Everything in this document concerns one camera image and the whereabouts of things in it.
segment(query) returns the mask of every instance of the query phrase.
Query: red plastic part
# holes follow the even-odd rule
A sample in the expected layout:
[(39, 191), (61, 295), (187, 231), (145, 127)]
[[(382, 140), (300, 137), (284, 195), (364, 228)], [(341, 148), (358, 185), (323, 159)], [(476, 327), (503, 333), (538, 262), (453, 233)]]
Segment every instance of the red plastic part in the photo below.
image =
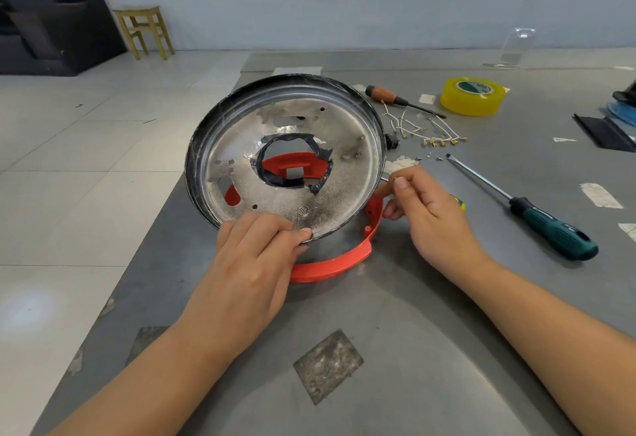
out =
[[(302, 167), (305, 178), (320, 179), (327, 170), (327, 162), (318, 158), (314, 153), (305, 151), (287, 153), (263, 160), (263, 167), (283, 178), (287, 176), (288, 168)], [(225, 201), (230, 206), (237, 205), (240, 202), (240, 195), (234, 185), (226, 191)], [(315, 263), (297, 263), (291, 271), (290, 282), (312, 283), (330, 279), (355, 267), (371, 255), (371, 238), (378, 230), (378, 225), (382, 219), (383, 207), (384, 203), (379, 198), (371, 198), (366, 207), (364, 207), (364, 212), (369, 217), (369, 225), (364, 228), (364, 239), (360, 245), (331, 260)]]

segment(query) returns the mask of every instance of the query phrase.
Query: metal lid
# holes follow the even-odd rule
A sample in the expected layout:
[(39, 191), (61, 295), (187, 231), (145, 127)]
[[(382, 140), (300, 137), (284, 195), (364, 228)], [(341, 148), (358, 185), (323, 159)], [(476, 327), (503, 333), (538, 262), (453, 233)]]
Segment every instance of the metal lid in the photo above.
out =
[[(295, 140), (324, 161), (322, 179), (289, 180), (262, 166), (280, 154), (272, 152), (274, 144)], [(217, 228), (249, 210), (283, 216), (297, 229), (310, 227), (317, 239), (364, 207), (385, 156), (382, 123), (360, 93), (321, 76), (272, 76), (236, 90), (201, 121), (187, 150), (186, 185), (196, 208)], [(227, 178), (240, 195), (235, 206), (221, 190)]]

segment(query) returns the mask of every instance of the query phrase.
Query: tape roll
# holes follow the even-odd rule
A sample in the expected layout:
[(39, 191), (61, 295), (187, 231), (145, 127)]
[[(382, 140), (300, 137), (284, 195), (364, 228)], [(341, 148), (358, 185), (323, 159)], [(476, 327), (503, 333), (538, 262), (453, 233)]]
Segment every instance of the tape roll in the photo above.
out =
[(497, 113), (505, 89), (480, 78), (452, 78), (446, 81), (440, 104), (447, 110), (466, 116), (490, 116)]

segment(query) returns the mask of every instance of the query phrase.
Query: black sofa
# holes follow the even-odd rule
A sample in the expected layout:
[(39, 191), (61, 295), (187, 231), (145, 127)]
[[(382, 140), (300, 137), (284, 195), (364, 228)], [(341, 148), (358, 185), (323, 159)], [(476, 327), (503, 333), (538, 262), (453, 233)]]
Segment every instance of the black sofa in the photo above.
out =
[(0, 74), (75, 76), (126, 51), (104, 0), (0, 0)]

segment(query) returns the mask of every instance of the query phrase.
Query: white wire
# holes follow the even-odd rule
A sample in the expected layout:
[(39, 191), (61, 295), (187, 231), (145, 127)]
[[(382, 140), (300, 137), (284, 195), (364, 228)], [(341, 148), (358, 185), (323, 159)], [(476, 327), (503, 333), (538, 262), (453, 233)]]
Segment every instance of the white wire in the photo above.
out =
[[(396, 116), (392, 115), (391, 113), (389, 113), (389, 108), (387, 107), (386, 103), (384, 101), (381, 101), (381, 103), (384, 105), (384, 113), (382, 113), (383, 116), (389, 116), (389, 118), (391, 118), (391, 127), (393, 128), (393, 132), (397, 133), (398, 129), (400, 134), (402, 135), (402, 137), (406, 137), (405, 133), (409, 133), (410, 135), (414, 135), (417, 137), (420, 137), (422, 139), (425, 139), (426, 141), (455, 141), (458, 139), (461, 139), (461, 137), (449, 126), (448, 123), (446, 123), (443, 119), (441, 119), (439, 116), (435, 115), (435, 118), (439, 119), (439, 121), (441, 121), (444, 126), (446, 126), (446, 128), (449, 129), (450, 133), (453, 134), (453, 136), (450, 135), (450, 133), (448, 131), (446, 131), (446, 129), (435, 123), (435, 121), (433, 121), (433, 119), (429, 118), (429, 121), (435, 125), (436, 127), (438, 127), (441, 131), (444, 132), (444, 134), (447, 136), (446, 138), (441, 138), (441, 137), (436, 137), (436, 136), (424, 136), (424, 135), (420, 135), (418, 134), (418, 131), (425, 131), (425, 127), (423, 126), (418, 126), (417, 124), (413, 123), (412, 121), (409, 121), (408, 119), (405, 119), (404, 116), (406, 115), (406, 110), (404, 110), (402, 112), (402, 116), (400, 118), (397, 118)], [(415, 128), (414, 131), (408, 130), (406, 129), (403, 124), (404, 122), (408, 123), (409, 125), (411, 125), (413, 128)]]

